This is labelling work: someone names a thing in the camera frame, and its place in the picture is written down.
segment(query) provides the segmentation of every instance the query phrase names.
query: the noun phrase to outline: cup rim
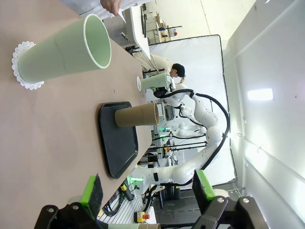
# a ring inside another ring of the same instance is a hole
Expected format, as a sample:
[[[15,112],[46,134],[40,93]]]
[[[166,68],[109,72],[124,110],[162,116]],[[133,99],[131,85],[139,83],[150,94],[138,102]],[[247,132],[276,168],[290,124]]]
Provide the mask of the cup rim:
[[[94,59],[94,57],[92,56],[92,54],[91,54],[91,52],[90,52],[90,49],[89,49],[89,46],[88,46],[88,43],[87,43],[87,38],[86,38],[86,24],[87,24],[87,20],[88,20],[89,17],[96,17],[96,18],[98,18],[98,19],[101,21],[101,23],[102,23],[102,25],[103,25],[103,27],[104,27],[104,29],[105,29],[105,31],[106,31],[106,34],[107,34],[107,38],[108,38],[107,41],[109,42],[109,46],[110,46],[110,57],[109,57],[108,63],[107,63],[105,66],[102,66],[102,65],[100,65],[99,63],[97,63],[97,61],[96,61],[96,60]],[[85,46],[86,46],[86,49],[87,49],[87,53],[89,54],[89,56],[90,56],[91,60],[93,61],[93,63],[94,63],[97,67],[99,67],[99,68],[101,68],[101,69],[107,68],[107,67],[109,66],[110,62],[111,62],[111,57],[112,57],[110,38],[109,38],[109,34],[108,34],[108,31],[107,31],[107,29],[106,29],[104,23],[102,22],[102,20],[101,20],[96,14],[91,13],[91,14],[88,14],[88,15],[85,17],[84,24],[83,24],[83,28],[82,28],[82,34],[83,34],[83,37],[84,37],[84,41],[85,41]]]
[[[141,80],[140,80],[139,76],[137,76],[137,86],[138,86],[138,90],[140,92],[142,89],[142,85],[141,85]]]
[[[159,125],[160,117],[159,117],[158,105],[156,102],[153,103],[153,110],[154,110],[154,118],[156,120],[156,124]]]

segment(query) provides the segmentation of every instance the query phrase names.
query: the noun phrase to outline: dark hair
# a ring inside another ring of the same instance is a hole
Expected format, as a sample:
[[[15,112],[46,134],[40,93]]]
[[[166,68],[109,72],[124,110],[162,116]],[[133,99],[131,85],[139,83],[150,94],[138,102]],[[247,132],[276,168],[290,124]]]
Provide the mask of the dark hair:
[[[174,63],[172,69],[177,70],[177,74],[179,77],[185,77],[185,70],[181,64]]]

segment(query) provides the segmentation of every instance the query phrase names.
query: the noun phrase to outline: ceiling light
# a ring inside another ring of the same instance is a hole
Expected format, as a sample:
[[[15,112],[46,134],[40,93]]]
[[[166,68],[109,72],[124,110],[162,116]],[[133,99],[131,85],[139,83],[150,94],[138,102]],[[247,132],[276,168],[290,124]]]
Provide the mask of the ceiling light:
[[[273,91],[271,88],[248,91],[249,100],[273,100]]]

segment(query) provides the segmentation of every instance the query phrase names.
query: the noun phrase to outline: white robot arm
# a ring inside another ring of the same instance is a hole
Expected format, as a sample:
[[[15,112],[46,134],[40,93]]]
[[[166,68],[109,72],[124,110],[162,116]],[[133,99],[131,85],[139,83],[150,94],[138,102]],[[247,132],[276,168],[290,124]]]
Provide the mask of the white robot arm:
[[[187,107],[180,106],[181,101],[185,95],[189,95],[195,101],[194,115],[191,114],[191,110]],[[216,102],[217,105],[221,104],[214,98],[208,95],[194,94],[191,89],[182,89],[174,91],[166,95],[168,98],[166,101],[170,105],[179,107],[182,115],[189,118],[195,124],[205,126],[206,131],[206,147],[201,150],[194,158],[180,166],[172,167],[154,167],[154,168],[140,168],[136,167],[131,173],[131,179],[134,182],[133,185],[137,185],[138,189],[135,190],[136,195],[143,194],[151,184],[164,184],[168,182],[175,182],[176,184],[185,184],[193,178],[194,171],[207,166],[211,160],[215,157],[215,153],[221,148],[224,139],[221,141],[223,136],[222,131],[218,127],[218,117],[206,109],[202,100],[199,98],[208,97]],[[220,107],[226,116],[227,122],[229,116],[226,110]],[[229,131],[229,123],[227,123],[227,129],[225,135]]]
[[[180,123],[173,127],[173,135],[177,137],[201,137],[205,135],[205,133],[205,127],[199,125],[186,125],[185,123]]]

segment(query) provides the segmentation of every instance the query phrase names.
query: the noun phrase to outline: hand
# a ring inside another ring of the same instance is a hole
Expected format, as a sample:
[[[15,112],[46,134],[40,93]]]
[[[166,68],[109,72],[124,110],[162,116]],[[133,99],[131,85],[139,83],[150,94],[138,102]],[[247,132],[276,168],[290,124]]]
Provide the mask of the hand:
[[[110,13],[118,16],[121,2],[122,0],[101,0],[101,5]]]
[[[180,83],[183,83],[185,81],[185,78],[182,77],[181,80],[180,80]]]

